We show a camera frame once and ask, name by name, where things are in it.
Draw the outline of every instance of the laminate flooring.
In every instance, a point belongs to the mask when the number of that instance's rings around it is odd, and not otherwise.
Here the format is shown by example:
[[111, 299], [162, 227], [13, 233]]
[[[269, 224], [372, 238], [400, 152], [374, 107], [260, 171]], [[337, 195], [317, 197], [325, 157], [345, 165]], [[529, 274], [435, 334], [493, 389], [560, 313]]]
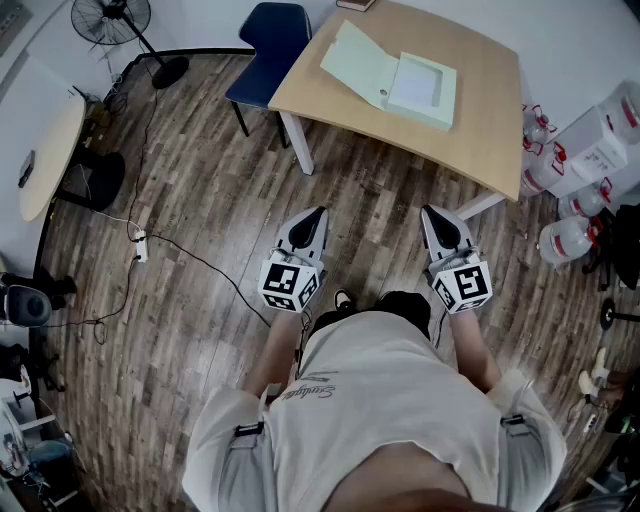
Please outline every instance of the laminate flooring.
[[[191, 56], [185, 77], [158, 92], [147, 137], [155, 91], [145, 61], [133, 68], [123, 84], [126, 111], [99, 132], [102, 140], [99, 133], [94, 137], [97, 151], [119, 151], [127, 165], [106, 213], [127, 217], [139, 176], [133, 221], [216, 265], [271, 319], [274, 311], [264, 307], [256, 286], [276, 231], [303, 209], [326, 206], [328, 276], [314, 313], [331, 307], [338, 287], [351, 290], [360, 307], [387, 290], [416, 290], [432, 305], [435, 332], [442, 306], [422, 275], [427, 253], [420, 207], [455, 209], [480, 188], [429, 160], [310, 121], [304, 128], [316, 170], [304, 175], [293, 149], [281, 147], [272, 112], [241, 106], [251, 132], [246, 138], [224, 99], [249, 60]], [[155, 70], [154, 62], [146, 65]], [[70, 181], [77, 180], [74, 172]], [[486, 340], [502, 369], [518, 367], [535, 379], [567, 436], [569, 457], [557, 490], [566, 501], [612, 443], [601, 433], [604, 411], [585, 409], [569, 421], [580, 399], [578, 373], [591, 368], [600, 345], [608, 347], [614, 369], [640, 362], [637, 324], [617, 322], [603, 333], [602, 301], [611, 295], [620, 310], [632, 312], [638, 295], [617, 286], [598, 292], [599, 275], [582, 275], [581, 262], [560, 271], [542, 262], [536, 239], [555, 215], [555, 201], [543, 194], [503, 202], [468, 225], [489, 263], [495, 293], [478, 311]], [[104, 345], [94, 340], [91, 325], [48, 331], [49, 350], [60, 354], [54, 374], [67, 391], [43, 396], [77, 440], [89, 493], [101, 510], [193, 509], [180, 480], [194, 421], [212, 386], [242, 382], [267, 336], [221, 275], [159, 239], [149, 240], [149, 253], [150, 260], [131, 271], [122, 313], [97, 328]], [[116, 310], [134, 256], [124, 223], [58, 202], [43, 263], [55, 277], [73, 276], [79, 290], [53, 322]], [[447, 320], [439, 351], [455, 364]], [[585, 435], [591, 412], [599, 419]]]

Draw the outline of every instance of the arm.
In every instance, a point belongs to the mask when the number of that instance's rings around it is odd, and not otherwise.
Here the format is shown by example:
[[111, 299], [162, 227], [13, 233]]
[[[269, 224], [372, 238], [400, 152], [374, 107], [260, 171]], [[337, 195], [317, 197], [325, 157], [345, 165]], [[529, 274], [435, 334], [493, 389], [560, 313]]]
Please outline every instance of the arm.
[[269, 384], [280, 384], [281, 391], [287, 386], [300, 341], [300, 316], [284, 311], [277, 314], [267, 343], [242, 386], [244, 391], [260, 398]]
[[453, 344], [456, 348], [458, 371], [471, 384], [487, 393], [500, 380], [500, 370], [480, 333], [478, 318], [473, 311], [449, 316]]

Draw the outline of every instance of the chair leg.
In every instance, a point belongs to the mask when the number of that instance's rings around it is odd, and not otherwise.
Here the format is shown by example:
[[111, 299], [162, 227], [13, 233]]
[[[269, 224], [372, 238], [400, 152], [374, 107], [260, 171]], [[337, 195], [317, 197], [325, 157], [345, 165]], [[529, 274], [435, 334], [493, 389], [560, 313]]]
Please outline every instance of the chair leg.
[[242, 127], [242, 131], [244, 132], [245, 137], [248, 137], [249, 130], [247, 130], [247, 125], [244, 124], [244, 119], [242, 119], [242, 112], [240, 112], [240, 108], [238, 107], [238, 104], [235, 101], [232, 101], [231, 105], [233, 106], [233, 110], [236, 113], [236, 117], [240, 122], [240, 126]]
[[284, 133], [284, 123], [282, 122], [282, 117], [280, 117], [280, 112], [276, 112], [276, 120], [278, 121], [278, 133], [280, 134], [282, 147], [287, 149], [287, 136]]

